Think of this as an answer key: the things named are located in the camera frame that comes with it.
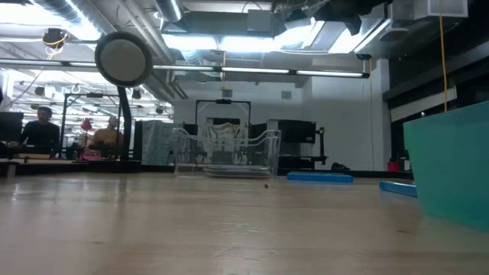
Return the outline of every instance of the blue tray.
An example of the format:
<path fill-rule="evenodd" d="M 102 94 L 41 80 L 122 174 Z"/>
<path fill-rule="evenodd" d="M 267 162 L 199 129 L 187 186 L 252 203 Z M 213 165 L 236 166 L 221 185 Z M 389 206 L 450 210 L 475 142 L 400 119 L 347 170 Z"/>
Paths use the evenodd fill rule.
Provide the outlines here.
<path fill-rule="evenodd" d="M 415 198 L 418 197 L 418 191 L 416 190 L 416 186 L 413 184 L 382 181 L 379 182 L 379 187 L 383 191 L 412 196 Z"/>
<path fill-rule="evenodd" d="M 288 180 L 320 183 L 353 183 L 353 176 L 340 173 L 290 172 Z"/>

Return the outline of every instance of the black monitor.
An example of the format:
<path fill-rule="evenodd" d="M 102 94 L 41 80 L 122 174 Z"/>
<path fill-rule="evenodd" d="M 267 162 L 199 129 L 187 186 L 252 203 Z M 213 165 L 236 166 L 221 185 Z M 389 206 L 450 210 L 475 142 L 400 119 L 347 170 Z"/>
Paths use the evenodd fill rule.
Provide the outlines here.
<path fill-rule="evenodd" d="M 311 121 L 279 120 L 278 129 L 282 132 L 282 141 L 287 143 L 316 142 L 316 123 Z"/>
<path fill-rule="evenodd" d="M 19 142 L 22 134 L 24 113 L 0 112 L 0 141 Z"/>

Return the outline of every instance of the table surface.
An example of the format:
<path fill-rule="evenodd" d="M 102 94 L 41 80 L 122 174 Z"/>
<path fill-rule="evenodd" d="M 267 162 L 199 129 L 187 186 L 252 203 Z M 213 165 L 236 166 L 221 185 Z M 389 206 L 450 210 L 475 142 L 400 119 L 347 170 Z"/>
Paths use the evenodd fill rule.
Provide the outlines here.
<path fill-rule="evenodd" d="M 422 216 L 378 180 L 14 181 L 0 182 L 2 275 L 489 273 L 489 235 Z"/>

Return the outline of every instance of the man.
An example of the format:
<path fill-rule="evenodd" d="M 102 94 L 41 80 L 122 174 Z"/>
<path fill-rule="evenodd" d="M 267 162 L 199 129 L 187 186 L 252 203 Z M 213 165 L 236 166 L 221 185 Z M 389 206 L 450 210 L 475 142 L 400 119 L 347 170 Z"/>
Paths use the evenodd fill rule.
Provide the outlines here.
<path fill-rule="evenodd" d="M 21 136 L 21 144 L 27 139 L 28 144 L 57 146 L 60 142 L 60 128 L 49 122 L 53 111 L 48 107 L 37 109 L 37 121 L 28 122 Z"/>
<path fill-rule="evenodd" d="M 117 147 L 122 146 L 122 134 L 117 132 L 117 118 L 113 115 L 108 118 L 107 128 L 98 130 L 93 135 L 93 144 L 103 142 L 105 146 Z"/>

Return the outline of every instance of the teal box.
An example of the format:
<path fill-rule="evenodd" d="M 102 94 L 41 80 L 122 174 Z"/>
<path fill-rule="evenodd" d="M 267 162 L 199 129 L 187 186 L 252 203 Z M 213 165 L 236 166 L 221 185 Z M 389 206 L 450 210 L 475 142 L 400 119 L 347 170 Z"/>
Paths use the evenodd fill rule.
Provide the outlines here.
<path fill-rule="evenodd" d="M 489 102 L 404 124 L 424 213 L 489 231 Z"/>

